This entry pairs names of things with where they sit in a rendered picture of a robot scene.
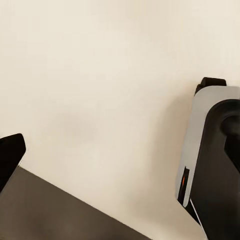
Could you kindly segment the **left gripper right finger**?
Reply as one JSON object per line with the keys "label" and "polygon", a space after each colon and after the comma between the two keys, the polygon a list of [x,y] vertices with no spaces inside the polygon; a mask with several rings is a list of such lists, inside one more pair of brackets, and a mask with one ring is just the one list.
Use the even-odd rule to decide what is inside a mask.
{"label": "left gripper right finger", "polygon": [[240,173],[240,135],[229,133],[227,135],[224,151]]}

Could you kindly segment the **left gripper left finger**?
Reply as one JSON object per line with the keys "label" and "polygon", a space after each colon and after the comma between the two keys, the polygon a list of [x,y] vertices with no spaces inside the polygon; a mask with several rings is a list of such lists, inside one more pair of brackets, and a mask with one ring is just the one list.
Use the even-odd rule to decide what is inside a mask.
{"label": "left gripper left finger", "polygon": [[22,133],[0,138],[0,193],[26,153]]}

